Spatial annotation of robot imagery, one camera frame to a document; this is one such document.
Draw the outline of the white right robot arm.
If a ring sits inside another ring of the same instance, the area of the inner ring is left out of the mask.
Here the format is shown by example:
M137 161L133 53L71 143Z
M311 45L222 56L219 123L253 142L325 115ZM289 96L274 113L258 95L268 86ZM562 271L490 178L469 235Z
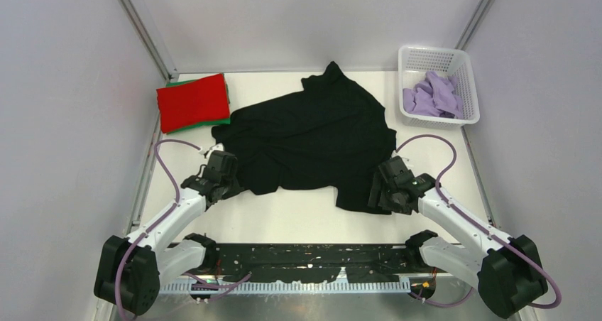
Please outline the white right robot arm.
M478 292L488 309L508 318L548 291L535 243L512 237L483 222L459 204L431 175L414 175L400 156L378 166L369 207L399 214L416 212L457 241L450 244L424 230L405 245L405 262L414 271L428 266L452 274Z

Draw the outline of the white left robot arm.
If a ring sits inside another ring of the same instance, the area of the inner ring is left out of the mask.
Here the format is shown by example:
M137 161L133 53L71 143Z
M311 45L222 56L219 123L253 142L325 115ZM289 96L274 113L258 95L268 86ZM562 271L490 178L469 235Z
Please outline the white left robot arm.
M160 214L125 237L109 237L101 252L94 295L136 316L146 313L160 289L196 269L211 273L219 258L217 243L191 233L173 245L182 230L220 200L239 194L238 161L212 151L201 173L185 179L175 200Z

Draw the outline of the black t shirt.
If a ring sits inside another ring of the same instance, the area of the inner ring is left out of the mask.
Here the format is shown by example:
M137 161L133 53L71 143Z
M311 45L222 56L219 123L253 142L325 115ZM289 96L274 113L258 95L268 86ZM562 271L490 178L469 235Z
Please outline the black t shirt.
M368 204L373 175L396 145L384 106L335 62L301 83L301 91L237 109L212 129L237 157L238 181L255 195L334 187L337 207L378 214Z

